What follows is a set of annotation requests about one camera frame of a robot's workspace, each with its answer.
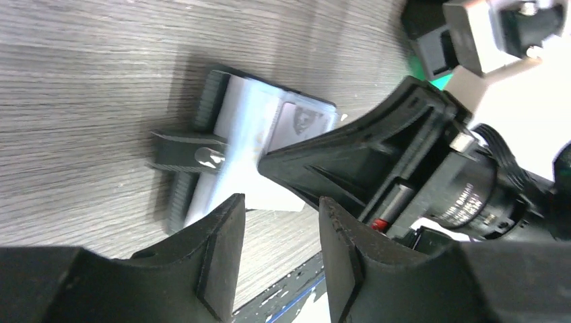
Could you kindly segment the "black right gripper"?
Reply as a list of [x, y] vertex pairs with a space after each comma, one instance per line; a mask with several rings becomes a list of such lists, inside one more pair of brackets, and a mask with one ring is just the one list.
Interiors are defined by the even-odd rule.
[[492, 127], [456, 122], [373, 127], [364, 142], [387, 153], [360, 219], [395, 240], [423, 218], [474, 240], [570, 240], [570, 148], [546, 182], [520, 167]]

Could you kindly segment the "black card holder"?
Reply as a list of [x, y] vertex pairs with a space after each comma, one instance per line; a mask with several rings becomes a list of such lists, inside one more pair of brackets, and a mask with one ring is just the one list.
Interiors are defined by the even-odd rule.
[[167, 204], [168, 233], [204, 218], [234, 193], [245, 196], [247, 210], [303, 210], [301, 198], [258, 171], [286, 102], [336, 107], [328, 100], [218, 65], [207, 74], [191, 128], [152, 132], [155, 151], [149, 164], [174, 176]]

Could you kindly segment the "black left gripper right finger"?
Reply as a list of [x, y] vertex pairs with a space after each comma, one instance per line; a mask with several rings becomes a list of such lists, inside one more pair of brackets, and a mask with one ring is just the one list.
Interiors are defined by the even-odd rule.
[[423, 254], [319, 203], [332, 322], [569, 322], [568, 243], [457, 242]]

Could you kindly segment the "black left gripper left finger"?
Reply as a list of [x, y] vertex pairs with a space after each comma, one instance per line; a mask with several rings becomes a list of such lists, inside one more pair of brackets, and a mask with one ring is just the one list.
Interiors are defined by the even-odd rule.
[[1, 249], [2, 322], [230, 322], [243, 194], [128, 259], [85, 248]]

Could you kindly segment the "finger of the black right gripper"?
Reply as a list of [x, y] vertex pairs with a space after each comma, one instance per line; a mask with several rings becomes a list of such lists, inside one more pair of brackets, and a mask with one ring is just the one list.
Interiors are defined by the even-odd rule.
[[450, 93], [409, 76], [365, 115], [269, 152], [258, 170], [313, 208], [327, 196], [369, 220], [394, 187], [420, 190], [448, 155], [452, 128], [463, 122], [464, 107]]

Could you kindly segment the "white credit card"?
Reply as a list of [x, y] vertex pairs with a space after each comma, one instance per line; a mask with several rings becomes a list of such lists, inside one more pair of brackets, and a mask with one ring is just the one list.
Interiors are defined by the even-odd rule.
[[337, 119], [330, 104], [286, 102], [273, 128], [267, 151], [275, 151], [329, 132]]

